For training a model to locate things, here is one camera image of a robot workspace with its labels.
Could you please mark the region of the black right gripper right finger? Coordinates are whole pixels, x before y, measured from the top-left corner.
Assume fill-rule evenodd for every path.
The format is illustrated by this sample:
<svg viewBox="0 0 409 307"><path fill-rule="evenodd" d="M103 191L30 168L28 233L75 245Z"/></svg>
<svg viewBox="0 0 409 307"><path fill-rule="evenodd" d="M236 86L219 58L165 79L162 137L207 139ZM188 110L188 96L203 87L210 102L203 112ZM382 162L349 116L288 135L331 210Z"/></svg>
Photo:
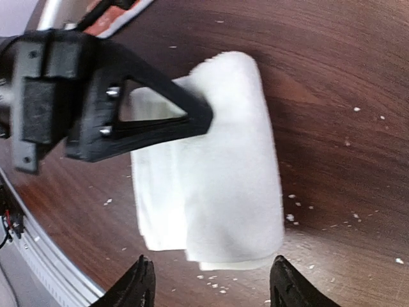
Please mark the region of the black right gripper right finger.
<svg viewBox="0 0 409 307"><path fill-rule="evenodd" d="M274 307L339 307L282 255L275 257L270 270L270 300Z"/></svg>

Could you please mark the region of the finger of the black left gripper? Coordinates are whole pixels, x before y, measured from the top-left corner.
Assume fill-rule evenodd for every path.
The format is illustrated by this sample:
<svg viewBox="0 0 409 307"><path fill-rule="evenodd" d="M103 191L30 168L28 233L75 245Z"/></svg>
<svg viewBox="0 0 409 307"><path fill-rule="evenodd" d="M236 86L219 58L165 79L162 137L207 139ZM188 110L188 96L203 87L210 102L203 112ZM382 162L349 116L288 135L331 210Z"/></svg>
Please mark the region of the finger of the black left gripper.
<svg viewBox="0 0 409 307"><path fill-rule="evenodd" d="M211 106L126 47L86 36L86 87L66 156L98 162L206 134Z"/></svg>

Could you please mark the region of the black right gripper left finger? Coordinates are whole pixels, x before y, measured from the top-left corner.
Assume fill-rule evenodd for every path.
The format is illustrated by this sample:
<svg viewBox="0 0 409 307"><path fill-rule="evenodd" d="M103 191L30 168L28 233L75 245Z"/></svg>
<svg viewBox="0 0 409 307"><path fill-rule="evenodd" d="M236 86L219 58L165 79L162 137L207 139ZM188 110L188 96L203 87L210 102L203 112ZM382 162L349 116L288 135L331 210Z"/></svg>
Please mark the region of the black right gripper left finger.
<svg viewBox="0 0 409 307"><path fill-rule="evenodd" d="M95 302L95 307L154 307L155 290L154 264L141 255L135 264Z"/></svg>

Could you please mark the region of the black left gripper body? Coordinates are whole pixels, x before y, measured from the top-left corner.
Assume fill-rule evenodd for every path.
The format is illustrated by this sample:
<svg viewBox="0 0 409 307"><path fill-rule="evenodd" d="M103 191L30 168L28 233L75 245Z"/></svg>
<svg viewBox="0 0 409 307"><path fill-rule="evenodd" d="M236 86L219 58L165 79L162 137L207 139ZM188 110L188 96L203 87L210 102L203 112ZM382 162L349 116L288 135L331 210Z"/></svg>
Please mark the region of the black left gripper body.
<svg viewBox="0 0 409 307"><path fill-rule="evenodd" d="M29 31L1 39L1 137L13 167L36 175L72 126L91 76L96 38L74 30Z"/></svg>

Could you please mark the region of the white towel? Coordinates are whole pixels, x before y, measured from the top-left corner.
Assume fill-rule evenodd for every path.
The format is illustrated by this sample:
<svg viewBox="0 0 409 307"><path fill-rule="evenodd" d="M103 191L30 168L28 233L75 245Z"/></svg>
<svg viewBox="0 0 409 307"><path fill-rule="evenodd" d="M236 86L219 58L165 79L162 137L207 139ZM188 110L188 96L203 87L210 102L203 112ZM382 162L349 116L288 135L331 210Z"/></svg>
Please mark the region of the white towel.
<svg viewBox="0 0 409 307"><path fill-rule="evenodd" d="M256 61L220 53L176 83L213 109L209 131L133 151L139 233L202 271L270 265L284 240L279 165Z"/></svg>

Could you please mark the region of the orange patterned towel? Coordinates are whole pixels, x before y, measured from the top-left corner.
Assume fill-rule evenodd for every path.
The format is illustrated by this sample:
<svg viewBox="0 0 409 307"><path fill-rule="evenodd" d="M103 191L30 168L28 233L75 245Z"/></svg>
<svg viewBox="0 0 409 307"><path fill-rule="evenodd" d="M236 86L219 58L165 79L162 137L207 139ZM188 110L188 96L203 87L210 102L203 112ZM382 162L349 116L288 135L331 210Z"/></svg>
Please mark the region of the orange patterned towel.
<svg viewBox="0 0 409 307"><path fill-rule="evenodd" d="M138 17L153 1L136 1L128 10L111 6L84 32L99 38L109 38Z"/></svg>

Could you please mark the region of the aluminium front rail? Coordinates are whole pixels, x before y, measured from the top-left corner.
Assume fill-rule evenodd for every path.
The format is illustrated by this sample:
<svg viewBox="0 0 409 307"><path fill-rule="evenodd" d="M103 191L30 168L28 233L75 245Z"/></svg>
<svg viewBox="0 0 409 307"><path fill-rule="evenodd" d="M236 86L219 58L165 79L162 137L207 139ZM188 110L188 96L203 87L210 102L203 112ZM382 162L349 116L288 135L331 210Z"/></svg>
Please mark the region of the aluminium front rail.
<svg viewBox="0 0 409 307"><path fill-rule="evenodd" d="M1 183L12 205L22 212L23 232L19 239L13 240L13 245L48 293L60 306L90 306L99 300L105 291L76 267L48 236L4 171L1 171Z"/></svg>

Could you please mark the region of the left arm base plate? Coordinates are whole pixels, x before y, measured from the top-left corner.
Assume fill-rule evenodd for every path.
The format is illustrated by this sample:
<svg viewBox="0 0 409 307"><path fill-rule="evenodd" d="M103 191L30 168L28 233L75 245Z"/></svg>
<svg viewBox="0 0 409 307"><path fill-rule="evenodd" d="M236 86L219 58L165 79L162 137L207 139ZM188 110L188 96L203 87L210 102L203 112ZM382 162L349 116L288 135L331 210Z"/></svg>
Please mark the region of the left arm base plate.
<svg viewBox="0 0 409 307"><path fill-rule="evenodd" d="M24 213L16 197L6 184L1 184L1 248L6 243L21 239L24 233Z"/></svg>

